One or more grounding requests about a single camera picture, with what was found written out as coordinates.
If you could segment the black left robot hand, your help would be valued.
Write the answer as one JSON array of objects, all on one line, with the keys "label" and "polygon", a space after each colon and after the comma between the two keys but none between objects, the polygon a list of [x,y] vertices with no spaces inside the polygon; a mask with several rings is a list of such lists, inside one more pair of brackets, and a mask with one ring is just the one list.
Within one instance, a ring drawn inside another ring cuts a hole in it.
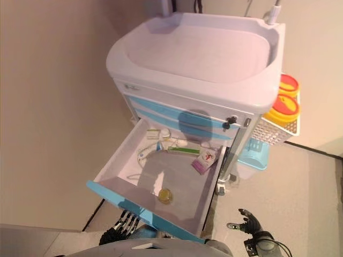
[{"label": "black left robot hand", "polygon": [[140,218],[124,210],[116,223],[100,238],[99,246],[128,239],[137,229]]}]

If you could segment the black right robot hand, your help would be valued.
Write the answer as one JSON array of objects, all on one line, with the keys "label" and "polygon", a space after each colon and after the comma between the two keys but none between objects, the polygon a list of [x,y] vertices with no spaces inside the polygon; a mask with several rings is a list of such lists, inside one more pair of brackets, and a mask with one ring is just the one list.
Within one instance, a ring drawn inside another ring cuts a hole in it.
[{"label": "black right robot hand", "polygon": [[262,231],[260,222],[248,210],[239,208],[238,211],[243,216],[243,223],[227,223],[226,227],[231,230],[240,230],[246,234],[252,235],[255,238],[256,234]]}]

